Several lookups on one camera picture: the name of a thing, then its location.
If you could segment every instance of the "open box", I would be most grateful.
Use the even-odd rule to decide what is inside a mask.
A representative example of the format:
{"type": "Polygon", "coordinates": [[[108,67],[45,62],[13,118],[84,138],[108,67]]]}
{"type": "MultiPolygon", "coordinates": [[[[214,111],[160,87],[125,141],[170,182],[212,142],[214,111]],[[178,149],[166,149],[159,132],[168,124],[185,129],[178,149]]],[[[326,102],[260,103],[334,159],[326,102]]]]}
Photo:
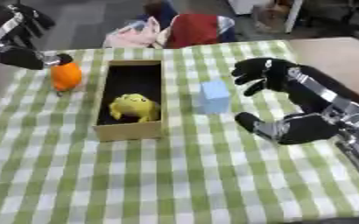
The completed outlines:
{"type": "Polygon", "coordinates": [[[94,119],[94,130],[101,142],[160,137],[162,116],[154,122],[137,122],[136,117],[124,115],[117,121],[110,115],[110,103],[124,94],[141,94],[162,108],[162,62],[110,61],[99,84],[94,119]]]}

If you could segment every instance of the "yellow plush frog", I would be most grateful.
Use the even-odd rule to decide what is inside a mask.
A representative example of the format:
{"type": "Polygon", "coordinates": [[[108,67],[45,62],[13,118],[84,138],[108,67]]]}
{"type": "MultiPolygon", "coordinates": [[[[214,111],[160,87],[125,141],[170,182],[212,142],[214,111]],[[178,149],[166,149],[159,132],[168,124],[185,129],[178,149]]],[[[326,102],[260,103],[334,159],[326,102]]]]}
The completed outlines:
{"type": "Polygon", "coordinates": [[[160,106],[140,94],[123,94],[110,105],[110,114],[116,119],[122,115],[137,116],[139,123],[156,121],[159,119],[160,106]]]}

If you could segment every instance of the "robotic arm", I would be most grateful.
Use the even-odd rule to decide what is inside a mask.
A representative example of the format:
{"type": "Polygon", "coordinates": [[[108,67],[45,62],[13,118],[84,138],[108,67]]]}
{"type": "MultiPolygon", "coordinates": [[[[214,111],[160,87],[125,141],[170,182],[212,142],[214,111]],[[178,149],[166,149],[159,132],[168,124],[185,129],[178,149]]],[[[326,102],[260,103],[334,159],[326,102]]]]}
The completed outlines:
{"type": "Polygon", "coordinates": [[[236,121],[247,131],[279,144],[303,144],[338,136],[336,146],[359,171],[359,94],[309,66],[286,60],[249,59],[236,64],[237,85],[259,80],[245,95],[268,88],[286,92],[304,113],[264,122],[243,112],[236,121]]]}
{"type": "Polygon", "coordinates": [[[37,52],[30,39],[42,36],[55,23],[45,14],[22,4],[0,6],[0,63],[40,70],[69,60],[68,56],[45,56],[37,52]]]}

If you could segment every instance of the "light blue block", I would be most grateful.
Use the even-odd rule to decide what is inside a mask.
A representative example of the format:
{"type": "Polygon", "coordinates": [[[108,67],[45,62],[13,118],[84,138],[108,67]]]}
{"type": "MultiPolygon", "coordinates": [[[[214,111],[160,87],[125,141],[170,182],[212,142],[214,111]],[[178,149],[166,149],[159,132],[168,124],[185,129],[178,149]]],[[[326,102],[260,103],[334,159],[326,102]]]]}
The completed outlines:
{"type": "Polygon", "coordinates": [[[201,83],[201,113],[219,114],[227,112],[230,104],[230,93],[222,80],[201,83]]]}

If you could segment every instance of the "table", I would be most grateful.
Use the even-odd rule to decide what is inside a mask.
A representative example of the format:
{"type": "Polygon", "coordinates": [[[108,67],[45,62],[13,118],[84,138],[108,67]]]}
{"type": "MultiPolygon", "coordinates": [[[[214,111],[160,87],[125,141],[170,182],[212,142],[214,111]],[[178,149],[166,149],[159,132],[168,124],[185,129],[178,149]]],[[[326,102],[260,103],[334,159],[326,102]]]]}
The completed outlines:
{"type": "Polygon", "coordinates": [[[284,41],[182,50],[68,51],[83,83],[58,98],[47,71],[19,70],[0,100],[0,223],[282,222],[359,216],[359,175],[330,142],[277,146],[234,122],[240,111],[279,119],[284,95],[242,97],[238,60],[294,60],[284,41]],[[165,137],[98,143],[97,83],[112,59],[164,59],[165,137]],[[201,81],[233,95],[223,115],[195,113],[201,81]]]}
{"type": "Polygon", "coordinates": [[[317,67],[359,93],[358,39],[295,39],[289,43],[299,62],[317,67]]]}

